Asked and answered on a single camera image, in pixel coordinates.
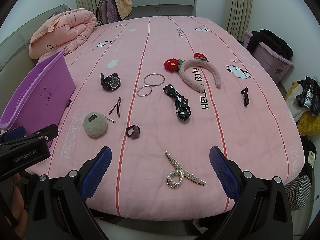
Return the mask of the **person left hand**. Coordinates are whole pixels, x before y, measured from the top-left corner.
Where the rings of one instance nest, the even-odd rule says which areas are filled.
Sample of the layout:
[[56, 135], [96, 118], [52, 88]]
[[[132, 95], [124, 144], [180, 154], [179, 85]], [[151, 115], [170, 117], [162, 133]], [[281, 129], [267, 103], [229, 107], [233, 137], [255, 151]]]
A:
[[27, 221], [28, 214], [24, 209], [24, 200], [19, 188], [16, 186], [20, 182], [21, 176], [17, 173], [12, 177], [13, 180], [13, 194], [11, 211], [13, 217], [18, 220], [15, 232], [20, 239], [26, 239], [27, 236]]

